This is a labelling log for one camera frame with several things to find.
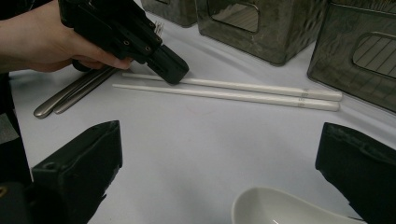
metal container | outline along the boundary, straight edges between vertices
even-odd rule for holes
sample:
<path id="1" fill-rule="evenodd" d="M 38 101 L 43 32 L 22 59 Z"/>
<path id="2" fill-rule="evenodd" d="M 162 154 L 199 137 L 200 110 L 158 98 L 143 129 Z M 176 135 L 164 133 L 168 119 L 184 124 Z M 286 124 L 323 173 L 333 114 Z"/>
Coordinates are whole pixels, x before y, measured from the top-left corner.
<path id="1" fill-rule="evenodd" d="M 327 0 L 196 0 L 201 35 L 283 65 L 317 39 Z"/>
<path id="2" fill-rule="evenodd" d="M 182 27 L 190 27 L 197 22 L 194 0 L 141 0 L 141 3 L 146 11 Z"/>
<path id="3" fill-rule="evenodd" d="M 396 0 L 333 0 L 308 77 L 396 112 Z"/>

chopsticks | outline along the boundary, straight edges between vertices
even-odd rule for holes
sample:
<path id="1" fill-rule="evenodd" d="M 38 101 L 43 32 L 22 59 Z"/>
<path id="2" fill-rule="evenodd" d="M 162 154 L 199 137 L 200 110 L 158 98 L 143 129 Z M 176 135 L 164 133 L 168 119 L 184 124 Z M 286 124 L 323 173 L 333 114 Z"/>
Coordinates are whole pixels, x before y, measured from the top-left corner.
<path id="1" fill-rule="evenodd" d="M 122 75 L 124 77 L 162 80 L 160 77 L 155 77 L 150 75 L 131 74 L 131 73 L 123 73 Z M 329 100 L 329 101 L 341 101 L 341 99 L 343 98 L 343 93 L 341 93 L 340 91 L 309 90 L 309 89 L 299 89 L 299 88 L 291 88 L 291 87 L 253 85 L 253 84 L 214 81 L 214 80 L 198 79 L 198 78 L 183 78 L 181 79 L 180 83 L 208 86 L 208 87 L 219 87 L 219 88 L 240 90 L 240 91 L 265 92 L 265 93 L 272 93 L 279 95 L 297 96 L 303 98 Z"/>
<path id="2" fill-rule="evenodd" d="M 149 75 L 138 75 L 138 74 L 123 74 L 123 75 L 125 77 L 137 77 L 137 78 L 161 80 L 158 77 L 149 76 Z M 201 96 L 201 97 L 218 98 L 218 99 L 226 99 L 226 100 L 271 104 L 271 105 L 287 105 L 287 106 L 328 110 L 328 111 L 338 111 L 340 108 L 338 101 L 342 99 L 342 93 L 337 91 L 319 91 L 319 90 L 296 89 L 296 88 L 286 88 L 286 87 L 260 86 L 260 85 L 250 85 L 243 83 L 219 82 L 219 81 L 212 81 L 205 79 L 192 79 L 192 78 L 184 78 L 180 82 L 185 84 L 221 87 L 221 88 L 234 89 L 234 90 L 260 91 L 260 92 L 272 93 L 272 94 L 262 94 L 262 93 L 244 94 L 244 93 L 230 93 L 230 92 L 221 92 L 221 91 L 197 91 L 197 90 L 186 90 L 186 89 L 175 89 L 175 88 L 158 88 L 158 87 L 137 86 L 137 85 L 123 85 L 123 84 L 113 84 L 113 87 L 139 90 L 139 91 L 156 91 L 156 92 Z"/>
<path id="3" fill-rule="evenodd" d="M 110 66 L 100 70 L 91 70 L 41 104 L 34 112 L 35 117 L 43 119 L 52 111 L 56 114 L 63 113 L 71 105 L 78 102 L 82 97 L 111 77 L 116 71 L 118 71 L 117 68 Z"/>

black object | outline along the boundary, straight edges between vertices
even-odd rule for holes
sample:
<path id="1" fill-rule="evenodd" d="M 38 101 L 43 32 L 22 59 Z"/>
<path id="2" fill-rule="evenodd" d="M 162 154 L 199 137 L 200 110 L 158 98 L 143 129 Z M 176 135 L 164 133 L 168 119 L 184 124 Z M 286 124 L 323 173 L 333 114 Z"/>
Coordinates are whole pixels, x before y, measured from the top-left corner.
<path id="1" fill-rule="evenodd" d="M 325 123 L 316 168 L 369 224 L 396 223 L 396 151 L 356 130 Z"/>
<path id="2" fill-rule="evenodd" d="M 0 223 L 86 224 L 121 166 L 119 122 L 93 126 L 35 166 L 28 188 L 0 184 Z"/>
<path id="3" fill-rule="evenodd" d="M 155 24 L 134 0 L 59 0 L 62 23 L 100 48 L 147 63 L 165 81 L 177 84 L 189 67 L 154 33 Z"/>

metal basket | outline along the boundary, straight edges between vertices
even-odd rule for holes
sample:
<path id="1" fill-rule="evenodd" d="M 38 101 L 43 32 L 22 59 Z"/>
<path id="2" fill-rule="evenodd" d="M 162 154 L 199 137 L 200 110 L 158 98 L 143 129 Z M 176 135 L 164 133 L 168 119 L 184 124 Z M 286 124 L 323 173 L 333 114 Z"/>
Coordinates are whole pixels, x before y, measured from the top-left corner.
<path id="1" fill-rule="evenodd" d="M 146 11 L 182 27 L 190 27 L 197 22 L 194 0 L 141 0 L 141 2 Z"/>
<path id="2" fill-rule="evenodd" d="M 283 65 L 317 39 L 326 0 L 196 0 L 201 35 Z"/>
<path id="3" fill-rule="evenodd" d="M 308 77 L 396 112 L 396 0 L 333 0 Z"/>

black tool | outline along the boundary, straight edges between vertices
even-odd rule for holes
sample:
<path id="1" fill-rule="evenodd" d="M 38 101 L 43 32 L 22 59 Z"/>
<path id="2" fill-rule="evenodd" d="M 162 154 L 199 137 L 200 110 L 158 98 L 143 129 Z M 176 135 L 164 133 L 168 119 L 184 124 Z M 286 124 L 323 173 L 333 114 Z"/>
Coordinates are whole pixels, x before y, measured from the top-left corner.
<path id="1" fill-rule="evenodd" d="M 117 58 L 147 63 L 166 82 L 177 84 L 189 67 L 163 45 L 155 24 L 133 0 L 59 0 L 62 23 Z"/>
<path id="2" fill-rule="evenodd" d="M 36 165 L 27 188 L 0 183 L 0 223 L 86 224 L 121 166 L 119 122 L 95 125 Z"/>

